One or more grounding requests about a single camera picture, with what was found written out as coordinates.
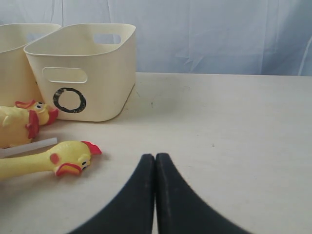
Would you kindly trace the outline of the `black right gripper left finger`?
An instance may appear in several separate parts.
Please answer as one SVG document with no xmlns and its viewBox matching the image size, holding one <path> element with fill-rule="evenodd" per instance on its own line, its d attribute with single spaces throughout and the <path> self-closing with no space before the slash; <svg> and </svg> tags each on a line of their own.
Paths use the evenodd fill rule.
<svg viewBox="0 0 312 234">
<path fill-rule="evenodd" d="M 155 206 L 155 158 L 141 157 L 119 193 L 72 234 L 150 234 Z"/>
</svg>

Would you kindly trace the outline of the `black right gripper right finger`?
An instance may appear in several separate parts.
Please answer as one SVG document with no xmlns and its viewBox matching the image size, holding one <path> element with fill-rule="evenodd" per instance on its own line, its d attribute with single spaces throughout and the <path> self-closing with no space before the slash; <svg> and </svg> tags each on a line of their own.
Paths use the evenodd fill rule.
<svg viewBox="0 0 312 234">
<path fill-rule="evenodd" d="M 156 155 L 156 213 L 160 234 L 247 234 L 205 203 L 170 156 Z"/>
</svg>

